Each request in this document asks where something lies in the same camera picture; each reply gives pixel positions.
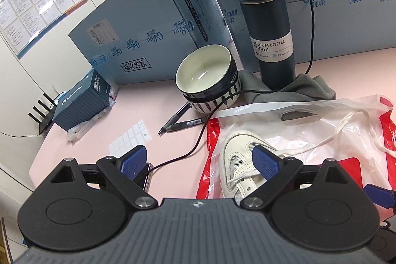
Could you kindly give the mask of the white sneaker shoe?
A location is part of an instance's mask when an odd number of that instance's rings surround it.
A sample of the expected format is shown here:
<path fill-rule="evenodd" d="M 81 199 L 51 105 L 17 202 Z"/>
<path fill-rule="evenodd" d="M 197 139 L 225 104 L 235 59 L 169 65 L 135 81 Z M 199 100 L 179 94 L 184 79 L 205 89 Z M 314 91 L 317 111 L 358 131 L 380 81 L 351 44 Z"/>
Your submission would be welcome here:
<path fill-rule="evenodd" d="M 261 146 L 279 156 L 280 153 L 257 134 L 234 131 L 225 139 L 220 153 L 220 182 L 224 198 L 233 198 L 237 205 L 263 185 L 267 179 L 255 168 L 253 149 Z"/>

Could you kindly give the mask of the white label sticker sheet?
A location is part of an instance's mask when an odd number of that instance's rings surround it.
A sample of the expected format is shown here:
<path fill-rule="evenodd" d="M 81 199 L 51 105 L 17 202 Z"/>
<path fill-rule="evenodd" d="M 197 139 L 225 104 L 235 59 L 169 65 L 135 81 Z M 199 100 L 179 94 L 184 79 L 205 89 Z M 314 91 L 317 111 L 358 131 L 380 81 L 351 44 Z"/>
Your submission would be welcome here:
<path fill-rule="evenodd" d="M 152 136 L 141 119 L 109 144 L 109 154 L 117 158 L 122 157 L 138 145 L 145 145 L 151 140 Z"/>

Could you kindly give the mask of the black pen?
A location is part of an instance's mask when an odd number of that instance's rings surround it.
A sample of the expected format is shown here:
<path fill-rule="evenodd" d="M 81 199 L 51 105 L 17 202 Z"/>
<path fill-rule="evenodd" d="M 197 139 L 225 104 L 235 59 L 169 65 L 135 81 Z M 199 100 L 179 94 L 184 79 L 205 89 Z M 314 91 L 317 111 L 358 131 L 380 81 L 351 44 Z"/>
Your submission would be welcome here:
<path fill-rule="evenodd" d="M 166 128 L 167 133 L 175 132 L 175 131 L 180 131 L 183 129 L 188 129 L 191 127 L 195 127 L 197 125 L 202 125 L 208 120 L 208 116 L 204 116 L 202 118 L 194 119 L 194 120 L 189 120 L 189 121 L 183 121 L 180 123 L 175 123 L 172 125 L 169 125 Z"/>
<path fill-rule="evenodd" d="M 161 136 L 167 131 L 167 127 L 175 124 L 189 109 L 190 102 L 186 102 L 159 130 L 158 135 Z"/>

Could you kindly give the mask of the red white plastic bag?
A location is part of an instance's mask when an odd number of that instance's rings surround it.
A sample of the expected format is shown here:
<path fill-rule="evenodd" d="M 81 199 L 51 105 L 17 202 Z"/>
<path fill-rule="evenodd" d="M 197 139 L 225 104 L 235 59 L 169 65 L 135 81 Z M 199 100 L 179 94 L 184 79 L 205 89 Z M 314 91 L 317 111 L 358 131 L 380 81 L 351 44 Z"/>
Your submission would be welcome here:
<path fill-rule="evenodd" d="M 217 112 L 207 126 L 208 157 L 198 199 L 219 198 L 220 149 L 233 131 L 257 134 L 306 165 L 333 157 L 362 185 L 395 188 L 393 104 L 379 95 L 354 100 L 265 102 Z"/>

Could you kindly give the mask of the small dark blue box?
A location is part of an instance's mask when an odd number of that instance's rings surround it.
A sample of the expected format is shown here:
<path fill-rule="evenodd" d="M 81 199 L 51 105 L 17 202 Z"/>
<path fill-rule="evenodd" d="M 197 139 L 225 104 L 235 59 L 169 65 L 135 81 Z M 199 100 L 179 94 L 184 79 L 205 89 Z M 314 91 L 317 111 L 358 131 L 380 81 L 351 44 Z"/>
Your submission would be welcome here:
<path fill-rule="evenodd" d="M 90 71 L 59 99 L 53 122 L 68 131 L 91 120 L 110 106 L 110 90 L 110 85 L 97 71 Z"/>

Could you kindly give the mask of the black router with antennas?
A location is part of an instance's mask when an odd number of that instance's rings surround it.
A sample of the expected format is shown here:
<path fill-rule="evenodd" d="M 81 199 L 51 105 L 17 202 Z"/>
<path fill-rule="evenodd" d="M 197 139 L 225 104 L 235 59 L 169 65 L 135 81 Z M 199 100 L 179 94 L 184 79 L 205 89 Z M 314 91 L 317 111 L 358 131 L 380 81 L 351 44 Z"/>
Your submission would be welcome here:
<path fill-rule="evenodd" d="M 42 136 L 46 136 L 51 130 L 54 121 L 54 115 L 56 112 L 57 105 L 49 95 L 43 93 L 42 95 L 48 102 L 45 103 L 42 99 L 39 99 L 37 103 L 39 107 L 33 106 L 33 113 L 29 112 L 28 116 L 33 119 L 36 123 L 38 123 L 39 130 L 38 134 Z"/>

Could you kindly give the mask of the striped white ceramic bowl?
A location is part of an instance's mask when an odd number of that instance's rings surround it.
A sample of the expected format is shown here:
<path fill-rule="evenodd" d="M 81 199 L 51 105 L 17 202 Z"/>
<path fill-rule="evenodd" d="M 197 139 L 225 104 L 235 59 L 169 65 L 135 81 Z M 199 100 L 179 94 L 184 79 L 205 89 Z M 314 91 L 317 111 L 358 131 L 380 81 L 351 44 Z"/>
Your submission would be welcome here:
<path fill-rule="evenodd" d="M 241 81 L 240 78 L 237 77 L 236 81 L 232 84 L 229 90 L 225 91 L 224 94 L 220 95 L 217 98 L 213 99 L 193 99 L 187 98 L 186 95 L 183 95 L 184 98 L 190 102 L 193 109 L 195 109 L 198 113 L 203 113 L 205 115 L 210 114 L 218 105 L 220 110 L 228 109 L 231 107 L 239 98 L 239 92 L 241 90 Z"/>

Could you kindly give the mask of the dark blue vacuum bottle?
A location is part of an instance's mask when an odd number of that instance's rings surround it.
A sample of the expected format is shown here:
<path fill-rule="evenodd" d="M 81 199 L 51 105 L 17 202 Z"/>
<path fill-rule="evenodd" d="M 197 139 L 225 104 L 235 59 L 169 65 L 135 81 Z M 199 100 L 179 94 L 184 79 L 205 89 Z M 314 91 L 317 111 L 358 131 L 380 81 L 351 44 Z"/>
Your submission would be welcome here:
<path fill-rule="evenodd" d="M 261 80 L 279 91 L 295 80 L 294 47 L 285 0 L 239 0 Z"/>

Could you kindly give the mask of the wall notice poster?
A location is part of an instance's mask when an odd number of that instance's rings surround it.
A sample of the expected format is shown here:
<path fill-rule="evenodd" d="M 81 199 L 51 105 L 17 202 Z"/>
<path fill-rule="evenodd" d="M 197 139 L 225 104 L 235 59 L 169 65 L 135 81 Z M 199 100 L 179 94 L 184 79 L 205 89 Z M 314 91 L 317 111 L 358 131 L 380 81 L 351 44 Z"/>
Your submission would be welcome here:
<path fill-rule="evenodd" d="M 1 36 L 22 58 L 55 25 L 88 0 L 1 0 Z"/>

